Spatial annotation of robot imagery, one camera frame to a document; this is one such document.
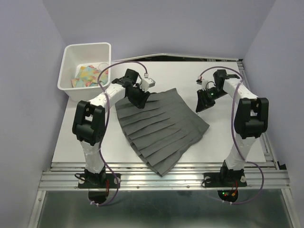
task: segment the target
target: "pleated gray skirt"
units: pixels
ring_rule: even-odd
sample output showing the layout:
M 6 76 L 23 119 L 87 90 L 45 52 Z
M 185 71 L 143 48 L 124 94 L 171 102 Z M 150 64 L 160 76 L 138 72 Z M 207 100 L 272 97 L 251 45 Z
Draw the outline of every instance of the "pleated gray skirt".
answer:
M 130 145 L 147 164 L 165 175 L 188 148 L 202 139 L 209 125 L 197 116 L 176 89 L 151 94 L 144 109 L 128 98 L 116 103 L 117 117 Z

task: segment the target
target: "black mounting bracket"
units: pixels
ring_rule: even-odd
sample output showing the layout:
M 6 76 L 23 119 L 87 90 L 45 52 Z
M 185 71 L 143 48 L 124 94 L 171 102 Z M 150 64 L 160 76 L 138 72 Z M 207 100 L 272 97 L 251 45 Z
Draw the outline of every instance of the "black mounting bracket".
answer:
M 244 169 L 229 170 L 225 161 L 220 168 L 220 172 L 206 172 L 204 178 L 203 183 L 205 185 L 203 187 L 206 188 L 232 188 L 236 186 L 236 182 L 239 187 L 247 186 Z
M 91 146 L 100 142 L 105 135 L 105 109 L 87 101 L 77 104 L 72 132 L 79 141 L 85 141 Z
M 240 99 L 234 119 L 236 133 L 240 134 L 242 139 L 260 137 L 268 128 L 268 107 L 267 98 Z M 251 116 L 251 111 L 256 113 L 256 116 Z

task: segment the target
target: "purple cable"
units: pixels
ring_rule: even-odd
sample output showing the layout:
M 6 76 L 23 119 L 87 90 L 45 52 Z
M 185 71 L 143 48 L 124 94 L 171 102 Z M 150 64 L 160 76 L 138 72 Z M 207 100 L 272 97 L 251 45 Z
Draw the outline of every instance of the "purple cable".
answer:
M 253 198 L 248 199 L 248 200 L 245 200 L 245 201 L 243 201 L 243 202 L 237 202 L 237 203 L 231 203 L 231 204 L 239 205 L 239 204 L 249 203 L 249 202 L 251 202 L 252 200 L 254 200 L 256 197 L 258 197 L 258 195 L 261 193 L 261 191 L 262 191 L 262 189 L 263 189 L 263 186 L 264 186 L 265 178 L 264 178 L 264 173 L 263 173 L 261 167 L 260 167 L 258 164 L 256 164 L 256 163 L 253 162 L 253 161 L 251 161 L 251 162 L 250 162 L 250 161 L 246 161 L 246 159 L 244 158 L 244 156 L 242 155 L 242 153 L 241 153 L 241 151 L 240 151 L 240 149 L 239 149 L 239 147 L 238 147 L 238 144 L 237 144 L 237 141 L 236 141 L 236 138 L 235 138 L 235 135 L 234 135 L 234 126 L 233 126 L 234 105 L 235 105 L 235 101 L 236 101 L 236 98 L 237 98 L 238 89 L 239 89 L 240 85 L 242 84 L 242 82 L 244 81 L 244 79 L 243 79 L 242 75 L 241 75 L 238 71 L 236 71 L 236 70 L 234 70 L 234 69 L 232 69 L 232 68 L 230 68 L 230 67 L 226 67 L 226 66 L 213 66 L 213 67 L 210 67 L 210 68 L 204 70 L 204 71 L 200 74 L 200 77 L 201 77 L 204 73 L 206 73 L 208 70 L 215 69 L 215 68 L 223 68 L 223 69 L 231 70 L 231 71 L 235 72 L 237 75 L 239 75 L 239 76 L 241 77 L 241 81 L 240 81 L 239 84 L 237 85 L 236 90 L 235 90 L 235 92 L 234 92 L 234 94 L 233 94 L 232 110 L 231 110 L 231 135 L 232 135 L 233 143 L 234 143 L 234 145 L 235 145 L 235 147 L 236 147 L 236 149 L 237 149 L 237 152 L 238 152 L 239 156 L 242 158 L 242 160 L 245 161 L 246 163 L 255 165 L 255 166 L 260 170 L 261 175 L 262 175 L 262 184 L 261 184 L 261 187 L 260 187 L 258 193 L 257 193 Z
M 98 76 L 98 78 L 97 78 L 97 83 L 98 83 L 98 85 L 100 86 L 100 88 L 102 89 L 102 91 L 103 91 L 103 93 L 104 93 L 104 95 L 105 95 L 105 98 L 106 98 L 106 106 L 107 106 L 107 119 L 106 119 L 106 122 L 105 122 L 105 131 L 104 131 L 104 133 L 106 132 L 106 129 L 108 128 L 108 124 L 109 124 L 109 118 L 110 118 L 110 99 L 109 99 L 108 94 L 106 94 L 105 88 L 101 85 L 99 79 L 100 79 L 100 76 L 103 74 L 103 72 L 105 72 L 107 69 L 109 69 L 109 68 L 111 68 L 111 67 L 114 67 L 114 66 L 116 66 L 116 65 L 122 64 L 122 63 L 137 63 L 137 64 L 140 64 L 140 65 L 143 66 L 143 68 L 145 69 L 146 73 L 148 73 L 146 66 L 145 66 L 144 64 L 140 63 L 140 62 L 137 62 L 137 61 L 124 61 L 124 62 L 114 63 L 114 64 L 112 64 L 112 65 L 107 66 L 105 69 L 103 69 L 103 70 L 100 72 L 100 74 L 99 74 L 99 76 Z M 118 178 L 117 178 L 115 172 L 114 172 L 114 171 L 110 168 L 110 166 L 105 162 L 105 159 L 104 159 L 103 156 L 102 156 L 102 153 L 101 153 L 101 141 L 100 141 L 100 143 L 99 143 L 99 155 L 100 155 L 100 158 L 101 158 L 101 160 L 103 161 L 104 165 L 105 165 L 105 166 L 108 168 L 108 170 L 113 174 L 113 176 L 115 177 L 116 182 L 117 182 L 117 189 L 116 189 L 116 192 L 115 192 L 114 196 L 113 196 L 108 202 L 105 202 L 105 203 L 102 203 L 102 204 L 96 204 L 96 203 L 94 203 L 94 202 L 91 201 L 91 203 L 93 203 L 93 204 L 95 204 L 96 206 L 99 206 L 99 207 L 100 207 L 100 206 L 106 206 L 106 205 L 108 205 L 109 203 L 111 203 L 111 202 L 115 199 L 115 197 L 116 197 L 116 195 L 117 195 L 117 193 L 118 193 L 118 190 L 119 190 L 120 182 L 118 181 Z

